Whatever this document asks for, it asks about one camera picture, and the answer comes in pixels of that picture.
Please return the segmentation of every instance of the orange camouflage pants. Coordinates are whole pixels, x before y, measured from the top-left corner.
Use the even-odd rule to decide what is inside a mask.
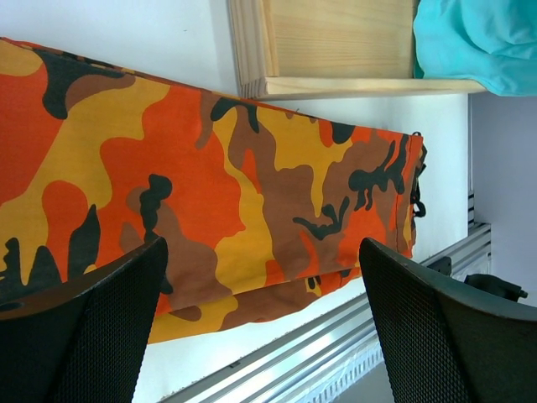
[[[0,303],[156,236],[150,342],[298,311],[410,256],[422,138],[354,127],[0,40]]]

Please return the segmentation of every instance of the turquoise fabric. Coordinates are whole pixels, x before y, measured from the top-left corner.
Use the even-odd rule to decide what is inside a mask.
[[[537,0],[421,0],[414,35],[419,78],[537,96]]]

